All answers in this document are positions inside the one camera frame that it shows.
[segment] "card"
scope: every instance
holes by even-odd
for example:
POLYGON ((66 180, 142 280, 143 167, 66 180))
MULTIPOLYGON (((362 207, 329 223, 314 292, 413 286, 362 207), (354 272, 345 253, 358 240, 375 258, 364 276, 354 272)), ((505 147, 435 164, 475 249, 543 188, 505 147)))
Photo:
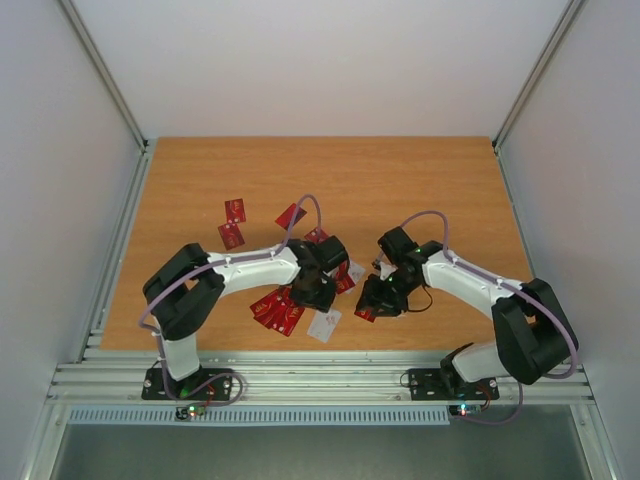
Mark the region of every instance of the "card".
MULTIPOLYGON (((353 281, 354 286, 358 284, 365 271, 366 269, 363 266, 351 262, 351 265, 349 265, 348 275, 353 281)), ((353 292, 353 287, 347 290, 345 293, 349 294, 351 292, 353 292)))
POLYGON ((338 271, 338 275, 336 275, 336 293, 338 295, 351 290, 355 287, 356 284, 353 282, 349 274, 340 275, 340 271, 338 271))
MULTIPOLYGON (((282 228, 284 228, 285 230, 287 228, 289 228, 289 222, 291 221, 291 218, 293 217, 293 211, 296 209, 296 204, 292 203, 289 208, 287 208, 284 212, 282 212, 282 215, 280 215, 278 218, 276 218, 276 223, 278 225, 280 225, 282 228)), ((303 208, 300 208, 300 210, 298 210, 298 215, 296 216, 295 221, 293 222, 293 224, 295 225, 296 223, 298 223, 300 221, 300 219, 302 217, 304 217, 307 214, 307 211, 304 210, 303 208)))
POLYGON ((224 209, 227 212, 227 223, 241 223, 247 221, 244 213, 244 201, 241 198, 227 200, 224 202, 224 209))
POLYGON ((300 320, 303 313, 304 307, 290 305, 284 315, 272 323, 271 328, 288 337, 293 332, 293 329, 296 328, 298 320, 300 320))
POLYGON ((322 243, 327 238, 329 238, 329 234, 327 232, 322 229, 320 229, 320 231, 318 232, 315 228, 304 236, 305 240, 313 243, 322 243))
POLYGON ((342 313, 338 310, 331 309, 327 313, 316 312, 309 330, 307 330, 307 335, 327 343, 336 325, 338 325, 340 317, 342 317, 342 313))
POLYGON ((374 320, 376 319, 375 315, 373 315, 373 311, 370 308, 366 308, 364 310, 356 310, 354 312, 354 314, 357 317, 364 318, 365 320, 367 320, 367 321, 369 321, 371 323, 373 323, 374 320))
POLYGON ((393 265, 380 262, 380 280, 386 280, 387 278, 389 278, 389 275, 391 275, 395 271, 396 267, 394 267, 393 265))
POLYGON ((222 243, 227 250, 232 250, 240 245, 244 245, 244 238, 240 233, 240 227, 235 223, 225 223, 218 227, 218 232, 222 237, 222 243))
POLYGON ((264 315, 283 298, 289 298, 289 291, 291 287, 277 288, 273 292, 267 293, 257 302, 249 305, 251 312, 253 312, 253 318, 258 315, 264 315))
POLYGON ((282 323, 289 308, 290 305, 287 302, 281 301, 271 307, 264 315, 258 315, 254 319, 265 328, 277 328, 282 323))

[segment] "metal frame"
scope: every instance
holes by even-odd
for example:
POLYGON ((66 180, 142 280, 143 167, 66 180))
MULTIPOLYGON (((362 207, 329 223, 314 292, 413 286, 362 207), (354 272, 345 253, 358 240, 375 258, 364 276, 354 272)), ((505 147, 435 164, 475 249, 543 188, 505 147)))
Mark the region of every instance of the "metal frame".
MULTIPOLYGON (((138 414, 142 412, 143 423, 147 419, 157 420, 159 417, 156 413, 161 415, 164 412, 166 417, 165 410, 167 410, 166 402, 144 402, 140 399, 144 373, 155 361, 156 353, 113 352, 99 348, 156 143, 148 142, 143 137, 73 1, 57 1, 142 153, 125 196, 119 221, 110 242, 108 256, 102 268, 101 280, 96 288, 93 306, 87 318, 86 342, 80 346, 76 363, 59 365, 56 369, 22 473, 24 479, 50 477, 66 425, 70 421, 75 421, 77 415, 74 416, 74 412, 79 408, 138 412, 138 414)), ((496 137, 494 146, 499 163, 501 145, 585 3, 586 0, 570 0, 567 3, 496 137)), ((500 167, 511 201, 509 184, 501 163, 500 167)), ((513 213, 533 271, 529 250, 515 209, 513 213)), ((401 384, 402 374, 413 367, 435 368, 446 353, 437 351, 201 352, 201 360, 206 365, 231 367, 246 379, 248 389, 239 407, 227 408, 255 411, 277 407, 348 409, 365 406, 364 408, 382 412, 381 418, 388 418, 384 417, 385 412, 409 412, 416 409, 416 402, 410 399, 410 391, 401 384)), ((498 386, 502 396, 500 400, 493 402, 494 404, 509 406, 517 403, 517 387, 513 379, 500 379, 498 386)), ((577 436, 592 477, 594 479, 620 478, 615 456, 582 366, 570 379, 562 381, 541 379, 533 386, 525 386, 524 394, 527 405, 570 405, 577 436)), ((428 402, 427 408, 444 409, 450 403, 455 402, 428 402)), ((128 418, 128 413, 124 414, 125 417, 114 415, 113 418, 128 418)), ((101 423, 109 421, 100 418, 101 423)))
POLYGON ((122 93, 118 88, 118 85, 116 84, 115 80, 111 76, 111 73, 109 72, 109 68, 107 67, 107 64, 102 59, 102 55, 100 55, 100 52, 98 51, 98 48, 96 47, 95 42, 91 38, 91 35, 87 30, 87 27, 82 21, 82 17, 80 16, 80 13, 78 12, 78 9, 76 8, 73 0, 57 0, 57 1, 58 1, 58 4, 60 5, 60 8, 62 8, 64 15, 67 17, 67 20, 71 25, 71 28, 77 35, 78 41, 80 42, 85 52, 87 53, 87 56, 91 60, 91 63, 93 63, 93 66, 95 67, 96 72, 98 73, 98 76, 104 83, 105 87, 107 88, 107 91, 109 92, 109 95, 111 95, 111 98, 116 104, 116 107, 120 111, 122 118, 124 119, 127 126, 129 127, 129 130, 131 130, 131 134, 133 135, 133 138, 135 139, 138 146, 140 147, 140 150, 144 150, 147 145, 147 141, 144 138, 144 135, 142 134, 142 130, 140 130, 140 127, 138 126, 138 122, 136 122, 136 119, 133 117, 133 114, 131 113, 131 110, 127 106, 127 102, 122 96, 122 93))
POLYGON ((511 129, 515 124, 516 120, 520 116, 520 113, 524 109, 529 97, 535 90, 536 86, 540 82, 542 76, 544 75, 547 67, 553 60, 558 48, 562 44, 565 39, 569 29, 574 24, 575 20, 578 18, 578 15, 582 11, 582 7, 587 3, 587 0, 569 0, 567 5, 565 6, 564 11, 560 15, 560 19, 556 23, 547 40, 547 43, 542 49, 542 52, 536 59, 536 63, 529 73, 529 76, 524 82, 522 89, 518 93, 511 110, 507 114, 507 118, 503 122, 498 134, 496 135, 495 140, 493 141, 493 145, 496 149, 499 149, 504 144, 505 140, 511 133, 511 129))

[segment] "white card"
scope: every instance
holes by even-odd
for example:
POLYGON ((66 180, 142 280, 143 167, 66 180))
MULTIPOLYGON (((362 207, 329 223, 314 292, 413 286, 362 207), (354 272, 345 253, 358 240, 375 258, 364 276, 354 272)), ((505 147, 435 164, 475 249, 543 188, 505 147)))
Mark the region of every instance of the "white card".
MULTIPOLYGON (((362 278, 362 276, 364 275, 364 272, 366 272, 366 269, 363 266, 358 265, 357 263, 354 263, 354 262, 350 262, 349 270, 347 271, 347 273, 351 277, 351 280, 353 280, 353 283, 357 285, 360 279, 362 278)), ((351 292, 353 292, 353 288, 350 288, 344 293, 351 293, 351 292)))
POLYGON ((393 265, 380 262, 380 280, 386 280, 389 275, 395 272, 397 269, 393 265))
POLYGON ((338 325, 342 313, 338 310, 329 310, 327 313, 316 312, 307 331, 307 335, 327 343, 333 330, 338 325))

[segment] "red card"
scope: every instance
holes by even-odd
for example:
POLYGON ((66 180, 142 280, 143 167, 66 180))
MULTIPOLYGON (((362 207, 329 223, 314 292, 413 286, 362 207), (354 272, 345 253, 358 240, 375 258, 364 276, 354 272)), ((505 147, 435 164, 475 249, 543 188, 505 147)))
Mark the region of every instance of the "red card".
POLYGON ((227 200, 224 202, 224 209, 227 212, 227 223, 240 223, 247 221, 247 216, 244 213, 244 202, 241 198, 227 200))
POLYGON ((220 232, 222 242, 227 250, 244 245, 244 238, 242 238, 242 233, 240 233, 240 227, 235 223, 225 223, 224 225, 220 225, 218 227, 218 232, 220 232))
POLYGON ((291 287, 280 287, 268 293, 256 303, 249 306, 253 312, 253 318, 267 328, 275 319, 284 315, 286 309, 291 305, 289 291, 291 287))
POLYGON ((289 304, 287 302, 281 301, 275 304, 264 315, 258 315, 254 318, 266 328, 275 328, 282 323, 282 319, 284 318, 288 309, 289 304))
POLYGON ((291 305, 282 317, 274 319, 271 328, 288 337, 293 332, 293 329, 296 328, 298 320, 300 320, 303 313, 304 307, 291 305))
POLYGON ((273 307, 277 302, 282 300, 282 292, 279 290, 274 290, 271 293, 268 293, 256 303, 249 305, 249 308, 253 312, 253 317, 257 317, 259 315, 264 315, 267 313, 271 307, 273 307))
POLYGON ((320 232, 318 232, 316 231, 315 228, 304 236, 305 240, 308 240, 313 243, 322 243, 327 238, 329 238, 329 235, 327 234, 327 232, 325 232, 322 229, 320 229, 320 232))
MULTIPOLYGON (((278 225, 280 225, 282 228, 284 228, 285 230, 287 228, 289 228, 289 222, 291 221, 291 218, 293 217, 293 211, 296 209, 296 204, 292 203, 289 208, 287 208, 282 215, 280 215, 278 218, 276 218, 276 223, 278 225)), ((300 208, 298 210, 298 215, 296 216, 295 221, 293 222, 293 224, 295 225, 296 223, 298 223, 300 221, 300 219, 302 217, 304 217, 307 214, 307 211, 304 210, 303 208, 300 208)))
POLYGON ((376 319, 375 315, 373 315, 373 311, 370 308, 366 308, 364 310, 356 310, 354 313, 357 317, 364 318, 371 323, 373 323, 373 321, 376 319))
POLYGON ((355 287, 356 284, 349 275, 343 275, 342 278, 340 278, 340 274, 338 274, 338 278, 336 278, 336 286, 336 293, 340 295, 341 293, 355 287))

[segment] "gray floor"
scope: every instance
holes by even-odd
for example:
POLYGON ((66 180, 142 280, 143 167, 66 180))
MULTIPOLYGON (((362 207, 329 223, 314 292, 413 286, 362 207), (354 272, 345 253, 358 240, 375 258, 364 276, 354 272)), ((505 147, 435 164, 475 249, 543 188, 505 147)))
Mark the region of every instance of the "gray floor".
POLYGON ((504 427, 460 421, 442 427, 72 425, 67 427, 53 478, 568 480, 589 476, 569 409, 528 407, 504 427))

